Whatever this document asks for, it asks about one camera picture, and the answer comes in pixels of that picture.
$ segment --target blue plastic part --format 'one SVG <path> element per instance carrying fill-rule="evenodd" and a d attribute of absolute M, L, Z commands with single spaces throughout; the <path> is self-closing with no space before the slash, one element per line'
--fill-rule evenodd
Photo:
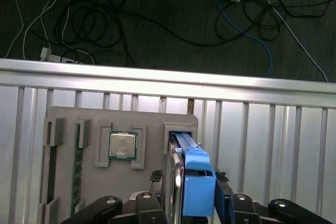
<path fill-rule="evenodd" d="M 198 144 L 188 133 L 175 133 L 175 136 L 182 149 L 199 148 Z"/>
<path fill-rule="evenodd" d="M 214 213 L 216 176 L 210 164 L 209 154 L 202 150 L 187 133 L 174 133 L 180 148 L 175 151 L 184 156 L 184 216 L 210 217 Z"/>
<path fill-rule="evenodd" d="M 183 216 L 211 217 L 214 214 L 216 177 L 184 176 Z"/>

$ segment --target green circuit board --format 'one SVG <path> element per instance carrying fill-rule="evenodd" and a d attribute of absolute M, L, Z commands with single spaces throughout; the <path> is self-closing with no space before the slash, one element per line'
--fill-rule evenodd
<path fill-rule="evenodd" d="M 73 159 L 72 184 L 71 184 L 71 215 L 75 214 L 75 207 L 80 202 L 83 149 L 79 148 L 80 124 L 75 128 L 75 155 Z"/>

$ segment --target gray carpet floor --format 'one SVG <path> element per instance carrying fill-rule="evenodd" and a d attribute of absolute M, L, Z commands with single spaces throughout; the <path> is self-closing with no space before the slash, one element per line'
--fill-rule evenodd
<path fill-rule="evenodd" d="M 40 14 L 48 0 L 18 1 L 26 29 L 28 24 Z M 54 39 L 53 28 L 56 19 L 65 8 L 67 1 L 58 0 L 43 17 L 51 40 Z M 326 0 L 283 0 L 286 5 L 304 5 L 322 1 Z M 20 20 L 14 0 L 0 0 L 0 6 L 0 55 L 3 57 L 20 29 Z M 252 15 L 260 11 L 252 4 L 248 8 Z M 291 10 L 297 14 L 319 14 L 323 8 L 324 6 L 317 6 Z M 179 36 L 197 43 L 219 41 L 214 33 L 214 21 L 218 14 L 216 0 L 127 0 L 123 10 L 152 18 Z M 243 14 L 242 4 L 233 5 L 226 13 L 241 28 L 246 28 L 250 24 Z M 336 2 L 333 2 L 322 18 L 287 19 L 292 30 L 332 82 L 336 81 L 336 71 L 333 71 L 336 61 L 335 17 Z M 161 27 L 142 19 L 121 15 L 121 21 L 130 55 L 141 68 L 267 76 L 269 60 L 266 51 L 260 44 L 249 38 L 244 37 L 218 47 L 199 47 L 186 44 Z M 104 26 L 102 20 L 98 20 L 97 24 Z M 219 20 L 218 25 L 221 34 L 225 37 L 237 34 L 237 31 L 223 18 Z M 36 22 L 30 30 L 43 35 L 40 22 Z M 251 34 L 258 36 L 257 29 L 254 29 Z M 108 43 L 114 36 L 113 28 L 109 29 L 102 43 Z M 22 59 L 22 43 L 23 35 L 15 42 L 9 58 Z M 321 73 L 308 60 L 284 26 L 281 27 L 279 37 L 266 44 L 273 56 L 272 78 L 323 81 Z M 39 60 L 43 46 L 47 46 L 45 41 L 28 33 L 25 49 L 27 59 Z M 86 43 L 78 46 L 90 52 L 99 50 L 96 46 Z M 57 45 L 52 45 L 51 49 L 56 55 L 65 52 L 63 47 Z M 113 50 L 124 55 L 121 46 L 116 46 Z M 99 53 L 95 57 L 100 65 L 120 66 L 124 62 L 124 56 L 110 51 Z"/>

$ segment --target corrugated metal panel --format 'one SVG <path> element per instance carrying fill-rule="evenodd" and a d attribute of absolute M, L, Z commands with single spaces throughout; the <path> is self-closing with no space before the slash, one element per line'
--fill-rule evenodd
<path fill-rule="evenodd" d="M 71 72 L 42 64 L 37 71 L 35 63 L 30 71 L 0 67 L 0 223 L 36 221 L 43 119 L 51 106 L 186 114 L 188 99 L 198 142 L 235 191 L 263 204 L 294 200 L 336 222 L 335 85 L 166 71 L 141 76 L 146 70 L 118 77 L 117 68 L 99 67 L 94 75 L 88 66 Z"/>

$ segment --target blue ethernet cable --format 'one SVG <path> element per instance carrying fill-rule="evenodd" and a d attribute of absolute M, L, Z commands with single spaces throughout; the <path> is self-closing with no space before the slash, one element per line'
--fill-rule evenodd
<path fill-rule="evenodd" d="M 217 0 L 217 2 L 218 2 L 218 8 L 219 8 L 219 10 L 220 10 L 220 12 L 221 12 L 221 14 L 222 14 L 222 16 L 237 30 L 237 31 L 239 31 L 240 33 L 243 33 L 243 30 L 241 30 L 237 25 L 235 25 L 235 23 L 233 23 L 227 16 L 226 16 L 226 14 L 224 13 L 224 11 L 223 11 L 223 7 L 222 7 L 222 5 L 221 5 L 221 0 Z M 268 47 L 266 46 L 266 44 L 262 41 L 262 40 L 260 40 L 260 39 L 258 39 L 258 38 L 256 38 L 256 37 L 254 37 L 254 36 L 252 36 L 252 35 L 250 35 L 250 34 L 246 34 L 246 33 L 244 33 L 244 35 L 246 36 L 246 37 L 248 37 L 248 38 L 250 38 L 250 39 L 252 39 L 252 40 L 254 40 L 254 41 L 256 41 L 256 42 L 258 42 L 259 44 L 261 44 L 264 48 L 265 48 L 265 50 L 266 50 L 266 52 L 267 52 L 267 54 L 268 54 L 268 58 L 269 58 L 269 67 L 268 67 L 268 76 L 270 76 L 271 75 L 271 73 L 272 73 L 272 54 L 271 54 L 271 52 L 269 51 L 269 49 L 268 49 Z"/>

